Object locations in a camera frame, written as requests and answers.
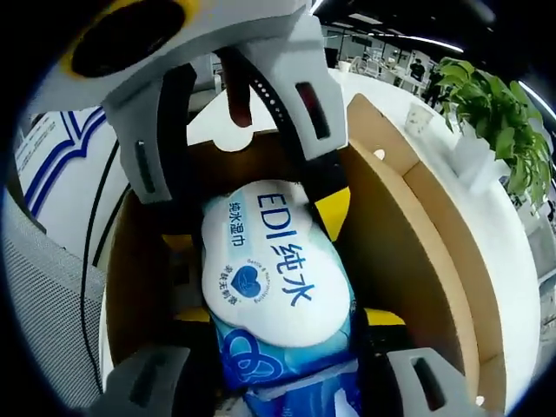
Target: blue heart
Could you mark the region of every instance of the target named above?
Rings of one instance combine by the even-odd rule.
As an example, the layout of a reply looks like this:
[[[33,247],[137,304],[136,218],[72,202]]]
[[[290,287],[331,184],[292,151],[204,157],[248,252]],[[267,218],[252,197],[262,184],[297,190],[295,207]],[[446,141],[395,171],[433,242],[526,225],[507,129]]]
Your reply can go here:
[[[235,273],[232,287],[247,298],[254,298],[261,292],[261,284],[257,282],[257,270],[249,265],[241,267]]]

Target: wet wipes package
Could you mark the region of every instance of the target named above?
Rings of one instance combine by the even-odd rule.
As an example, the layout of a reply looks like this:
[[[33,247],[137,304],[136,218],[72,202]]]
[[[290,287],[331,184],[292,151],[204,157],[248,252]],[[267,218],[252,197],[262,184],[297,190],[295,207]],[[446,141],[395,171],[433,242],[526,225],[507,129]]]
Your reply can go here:
[[[350,357],[353,291],[307,205],[300,185],[261,181],[205,208],[202,292],[232,388]]]
[[[257,417],[357,417],[357,369],[357,360],[349,361],[280,387],[249,389],[244,399]]]

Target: brown cardboard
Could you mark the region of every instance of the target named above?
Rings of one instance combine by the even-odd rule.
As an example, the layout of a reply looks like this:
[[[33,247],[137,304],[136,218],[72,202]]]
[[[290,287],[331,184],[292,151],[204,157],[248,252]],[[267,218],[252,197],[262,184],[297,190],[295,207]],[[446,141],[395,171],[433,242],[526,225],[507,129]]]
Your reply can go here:
[[[504,409],[506,372],[500,315],[487,267],[453,201],[397,128],[364,96],[347,111],[349,135],[365,149],[385,150],[384,162],[403,177],[438,230],[458,271],[473,316],[480,360],[479,394],[486,407]]]
[[[255,180],[298,179],[276,133],[255,135],[240,152],[222,152],[212,142],[190,152],[205,198]],[[414,166],[412,158],[401,156],[391,169],[359,143],[341,151],[352,201],[336,246],[359,303],[401,316],[420,346],[435,348],[466,375],[474,398],[479,356],[470,309],[445,243],[399,175]],[[168,251],[150,224],[136,197],[128,196],[107,284],[116,363],[155,340],[170,316]]]

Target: green plant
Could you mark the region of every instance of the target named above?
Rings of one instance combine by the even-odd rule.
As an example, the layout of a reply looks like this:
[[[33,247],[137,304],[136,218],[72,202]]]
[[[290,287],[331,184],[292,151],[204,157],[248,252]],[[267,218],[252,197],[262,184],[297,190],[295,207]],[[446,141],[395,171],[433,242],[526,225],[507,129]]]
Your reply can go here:
[[[542,126],[542,116],[525,91],[515,81],[508,88],[497,76],[474,68],[467,61],[444,58],[440,62],[440,86],[449,87],[442,100],[448,119],[450,103],[460,125],[467,121],[490,145],[496,159],[503,159],[512,170],[508,192],[523,195],[525,191],[539,207],[548,193],[552,164],[548,145],[542,133],[533,128]]]

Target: gray mesh chair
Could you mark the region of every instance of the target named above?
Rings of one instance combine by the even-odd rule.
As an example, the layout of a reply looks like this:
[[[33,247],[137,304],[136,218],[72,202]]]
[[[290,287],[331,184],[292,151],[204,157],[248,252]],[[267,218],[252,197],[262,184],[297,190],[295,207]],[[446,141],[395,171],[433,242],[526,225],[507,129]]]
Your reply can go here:
[[[79,317],[82,261],[43,234],[6,193],[3,252],[10,296],[30,351],[68,407],[98,396]],[[85,317],[98,366],[98,324],[105,275],[89,267]]]

